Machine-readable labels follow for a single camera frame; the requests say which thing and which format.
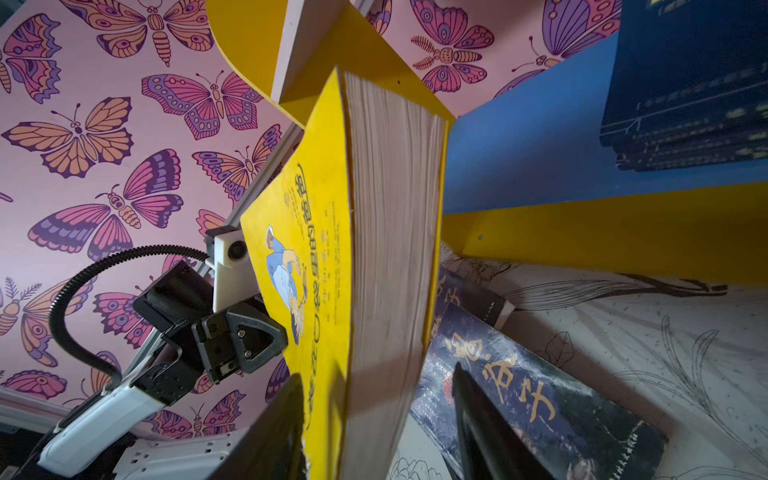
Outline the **purple cover book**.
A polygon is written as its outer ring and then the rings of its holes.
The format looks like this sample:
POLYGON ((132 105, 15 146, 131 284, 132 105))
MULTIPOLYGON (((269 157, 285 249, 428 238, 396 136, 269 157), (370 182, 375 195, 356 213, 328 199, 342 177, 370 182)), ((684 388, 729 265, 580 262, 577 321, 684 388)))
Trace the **purple cover book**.
POLYGON ((556 479, 652 479, 666 437, 460 307, 447 306, 411 415, 461 465, 452 374, 461 366, 556 479))

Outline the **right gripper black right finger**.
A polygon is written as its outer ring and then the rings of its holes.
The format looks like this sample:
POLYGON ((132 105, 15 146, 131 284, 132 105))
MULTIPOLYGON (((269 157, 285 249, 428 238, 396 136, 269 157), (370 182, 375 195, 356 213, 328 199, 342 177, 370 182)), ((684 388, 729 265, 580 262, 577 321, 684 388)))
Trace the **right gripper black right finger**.
POLYGON ((452 395, 465 479, 552 479, 460 364, 452 375, 452 395))

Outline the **yellow cartoon cover book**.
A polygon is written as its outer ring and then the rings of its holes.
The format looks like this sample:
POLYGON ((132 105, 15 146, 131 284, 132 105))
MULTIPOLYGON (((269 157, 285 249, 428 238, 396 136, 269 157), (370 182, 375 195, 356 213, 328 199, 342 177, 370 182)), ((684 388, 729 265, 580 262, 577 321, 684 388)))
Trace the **yellow cartoon cover book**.
POLYGON ((241 216, 301 381, 311 479, 388 474, 433 321, 449 128, 336 69, 299 147, 241 216))

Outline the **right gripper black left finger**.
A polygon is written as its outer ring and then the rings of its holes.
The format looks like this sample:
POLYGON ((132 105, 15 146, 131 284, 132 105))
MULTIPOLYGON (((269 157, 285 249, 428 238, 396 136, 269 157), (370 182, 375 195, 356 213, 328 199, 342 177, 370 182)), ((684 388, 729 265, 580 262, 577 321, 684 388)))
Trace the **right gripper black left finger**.
POLYGON ((305 479, 303 426, 303 387, 293 374, 208 479, 305 479))

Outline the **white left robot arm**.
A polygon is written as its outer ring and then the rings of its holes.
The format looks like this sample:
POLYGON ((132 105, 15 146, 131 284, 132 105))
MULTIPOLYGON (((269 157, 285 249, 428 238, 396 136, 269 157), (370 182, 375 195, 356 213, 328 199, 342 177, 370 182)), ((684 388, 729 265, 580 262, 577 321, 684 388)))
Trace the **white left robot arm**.
POLYGON ((285 329, 269 317, 257 296, 249 258, 210 260, 211 282, 179 261, 138 296, 97 296, 96 310, 107 327, 139 326, 139 338, 149 332, 161 336, 161 344, 149 358, 123 373, 109 357, 77 344, 66 331, 64 319, 82 288, 127 258, 127 253, 113 255, 84 269, 58 290, 49 309, 55 341, 108 378, 107 384, 53 427, 33 453, 40 467, 59 476, 81 473, 142 422, 149 423, 155 434, 180 440, 233 432, 247 399, 237 389, 226 392, 207 414, 197 412, 192 421, 170 407, 232 375, 257 371, 287 345, 285 329))

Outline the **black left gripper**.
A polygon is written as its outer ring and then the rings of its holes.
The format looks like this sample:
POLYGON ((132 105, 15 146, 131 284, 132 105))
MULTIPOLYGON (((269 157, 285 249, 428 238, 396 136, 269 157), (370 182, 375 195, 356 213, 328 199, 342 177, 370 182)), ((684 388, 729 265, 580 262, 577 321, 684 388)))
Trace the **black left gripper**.
POLYGON ((164 342, 152 358, 155 384, 194 384, 204 369, 211 382, 220 383, 238 372, 255 372, 287 347, 285 328, 261 299, 212 314, 213 293, 213 286, 180 260, 133 301, 134 311, 164 342))

